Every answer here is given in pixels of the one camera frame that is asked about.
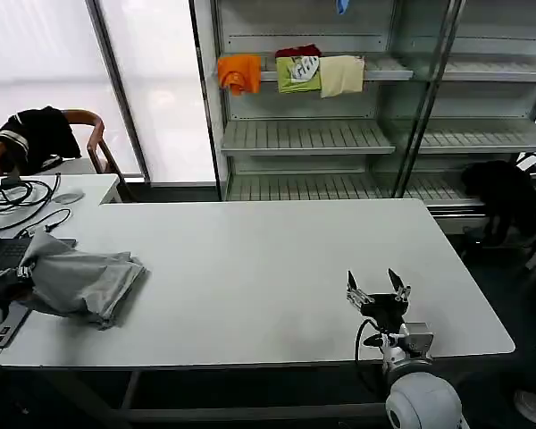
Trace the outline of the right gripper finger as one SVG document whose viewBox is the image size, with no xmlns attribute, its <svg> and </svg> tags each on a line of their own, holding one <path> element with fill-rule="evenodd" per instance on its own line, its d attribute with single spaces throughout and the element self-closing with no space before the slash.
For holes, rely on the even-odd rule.
<svg viewBox="0 0 536 429">
<path fill-rule="evenodd" d="M 373 297 L 367 295 L 357 287 L 355 277 L 350 270 L 348 270 L 347 299 L 357 309 L 375 303 Z"/>
<path fill-rule="evenodd" d="M 405 285 L 401 277 L 390 268 L 388 269 L 388 276 L 395 291 L 395 300 L 408 300 L 411 287 Z"/>
</svg>

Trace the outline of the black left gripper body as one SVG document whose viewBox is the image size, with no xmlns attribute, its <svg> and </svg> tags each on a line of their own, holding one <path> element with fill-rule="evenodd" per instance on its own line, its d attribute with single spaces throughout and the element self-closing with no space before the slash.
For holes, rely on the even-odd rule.
<svg viewBox="0 0 536 429">
<path fill-rule="evenodd" d="M 0 308 L 7 309 L 13 301 L 27 294 L 27 282 L 17 280 L 0 280 Z"/>
</svg>

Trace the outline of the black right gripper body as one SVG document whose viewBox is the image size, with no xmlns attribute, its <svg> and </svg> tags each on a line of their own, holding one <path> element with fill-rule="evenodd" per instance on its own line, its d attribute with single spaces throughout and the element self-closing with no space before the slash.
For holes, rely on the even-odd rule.
<svg viewBox="0 0 536 429">
<path fill-rule="evenodd" d="M 381 332 L 398 332 L 404 323 L 408 302 L 397 294 L 372 294 L 372 301 L 360 307 L 363 316 L 371 317 Z"/>
</svg>

